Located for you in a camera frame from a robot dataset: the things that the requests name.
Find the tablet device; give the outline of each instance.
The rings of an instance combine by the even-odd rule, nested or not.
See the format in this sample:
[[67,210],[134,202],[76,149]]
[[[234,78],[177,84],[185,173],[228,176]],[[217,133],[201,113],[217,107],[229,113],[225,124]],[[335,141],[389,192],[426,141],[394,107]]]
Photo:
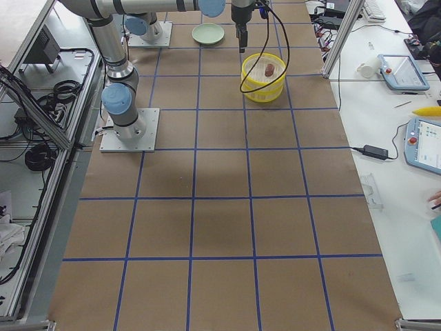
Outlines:
[[427,91],[429,83],[415,60],[408,55],[378,55],[380,72],[391,90],[398,92]]
[[408,164],[441,174],[441,122],[421,117],[410,120],[404,155]]

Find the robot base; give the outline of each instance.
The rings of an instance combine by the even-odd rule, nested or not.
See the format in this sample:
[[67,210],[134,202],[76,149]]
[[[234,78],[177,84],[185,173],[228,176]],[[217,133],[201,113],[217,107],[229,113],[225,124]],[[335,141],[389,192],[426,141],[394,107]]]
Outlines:
[[[139,116],[142,116],[147,124],[144,135],[139,139],[121,140],[115,131],[107,130],[101,141],[101,152],[153,152],[158,132],[159,108],[138,109]],[[113,126],[113,120],[107,119],[107,126]]]
[[172,38],[172,22],[159,22],[163,29],[162,35],[153,40],[151,43],[143,40],[140,36],[135,34],[130,35],[129,47],[131,48],[158,48],[158,47],[169,47],[170,39]]

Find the yellow plastic bowl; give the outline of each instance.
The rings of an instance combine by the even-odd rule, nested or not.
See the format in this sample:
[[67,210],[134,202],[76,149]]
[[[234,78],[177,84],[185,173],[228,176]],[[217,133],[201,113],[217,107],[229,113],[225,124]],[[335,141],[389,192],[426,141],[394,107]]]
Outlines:
[[[256,62],[259,54],[253,54],[247,57],[242,63],[242,80],[249,72],[249,69]],[[265,68],[267,64],[270,63],[274,66],[274,73],[270,77],[265,76]],[[256,67],[249,73],[249,76],[246,78],[242,89],[244,91],[251,91],[256,88],[260,88],[270,81],[273,81],[276,77],[279,77],[282,71],[285,69],[285,62],[282,61],[279,57],[269,53],[263,53]],[[262,90],[245,93],[245,96],[255,102],[270,102],[276,100],[283,91],[283,84],[285,83],[285,74],[283,74],[280,78],[278,78],[274,83]]]

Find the green plate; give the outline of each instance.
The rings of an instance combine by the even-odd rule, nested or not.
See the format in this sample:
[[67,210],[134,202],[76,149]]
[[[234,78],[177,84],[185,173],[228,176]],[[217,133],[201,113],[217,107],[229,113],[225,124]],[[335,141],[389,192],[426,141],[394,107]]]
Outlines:
[[222,40],[225,31],[218,24],[204,23],[196,26],[192,31],[192,37],[203,45],[213,45]]

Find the white keyboard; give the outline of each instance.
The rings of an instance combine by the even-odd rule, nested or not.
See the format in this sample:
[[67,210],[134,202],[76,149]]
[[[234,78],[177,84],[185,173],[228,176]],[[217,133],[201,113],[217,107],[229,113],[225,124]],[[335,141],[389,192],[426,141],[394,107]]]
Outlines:
[[384,12],[378,7],[376,0],[365,0],[363,14],[368,22],[382,23],[386,21]]

